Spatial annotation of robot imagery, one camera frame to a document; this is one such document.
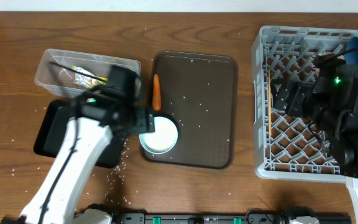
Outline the wooden chopstick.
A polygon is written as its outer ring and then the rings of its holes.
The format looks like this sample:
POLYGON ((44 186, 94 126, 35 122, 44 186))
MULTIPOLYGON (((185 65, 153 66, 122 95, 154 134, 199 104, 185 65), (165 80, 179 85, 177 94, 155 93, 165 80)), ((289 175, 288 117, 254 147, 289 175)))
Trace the wooden chopstick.
POLYGON ((267 95, 267 99, 268 99, 268 133, 269 133, 269 138, 272 135, 272 124, 271 124, 271 113, 272 113, 272 94, 271 94, 271 70, 269 69, 267 71, 267 81, 268 81, 268 95, 267 95))

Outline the light blue rice bowl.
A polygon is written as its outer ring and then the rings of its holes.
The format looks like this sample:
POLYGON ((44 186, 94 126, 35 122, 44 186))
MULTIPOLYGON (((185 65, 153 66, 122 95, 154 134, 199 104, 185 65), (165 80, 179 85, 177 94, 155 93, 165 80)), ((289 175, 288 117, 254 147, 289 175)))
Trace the light blue rice bowl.
POLYGON ((154 129, 154 132, 139 134, 141 146, 152 154, 164 154, 171 150, 178 141, 175 123, 164 116, 156 116, 154 129))

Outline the orange carrot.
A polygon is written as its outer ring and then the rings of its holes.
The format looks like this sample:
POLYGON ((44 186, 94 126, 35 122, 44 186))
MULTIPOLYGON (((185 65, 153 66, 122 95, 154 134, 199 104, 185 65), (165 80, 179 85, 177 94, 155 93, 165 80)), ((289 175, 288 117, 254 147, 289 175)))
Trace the orange carrot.
POLYGON ((152 107, 155 111, 160 111, 162 108, 160 79, 157 74, 154 75, 153 79, 152 107))

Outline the yellow silver snack wrapper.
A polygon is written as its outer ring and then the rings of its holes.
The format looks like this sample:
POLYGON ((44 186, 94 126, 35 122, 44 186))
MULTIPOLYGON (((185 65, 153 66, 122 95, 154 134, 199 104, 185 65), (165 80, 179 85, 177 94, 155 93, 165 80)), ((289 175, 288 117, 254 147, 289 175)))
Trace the yellow silver snack wrapper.
POLYGON ((92 88, 96 85, 104 85, 107 82, 107 78, 97 77, 93 73, 85 70, 84 68, 73 65, 71 67, 75 71, 75 78, 73 83, 81 85, 85 88, 92 88))

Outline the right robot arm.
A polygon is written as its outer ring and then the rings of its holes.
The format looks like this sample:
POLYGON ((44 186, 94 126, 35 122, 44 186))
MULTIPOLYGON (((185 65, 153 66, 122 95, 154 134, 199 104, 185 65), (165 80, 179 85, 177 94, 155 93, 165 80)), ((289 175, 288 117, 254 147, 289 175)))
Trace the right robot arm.
POLYGON ((306 118, 328 137, 323 146, 340 166, 358 223, 358 65, 340 55, 314 59, 314 83, 291 78, 269 81, 273 108, 294 118, 306 118))

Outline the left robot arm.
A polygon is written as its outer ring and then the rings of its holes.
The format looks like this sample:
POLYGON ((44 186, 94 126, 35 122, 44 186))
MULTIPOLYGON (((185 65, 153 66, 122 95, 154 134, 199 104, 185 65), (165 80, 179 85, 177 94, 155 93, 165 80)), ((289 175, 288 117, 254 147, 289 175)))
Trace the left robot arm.
POLYGON ((75 208, 93 167, 114 139, 154 131, 153 115, 138 104, 142 77, 111 66, 108 79, 71 101, 60 150, 38 192, 17 218, 2 223, 112 223, 100 205, 75 208))

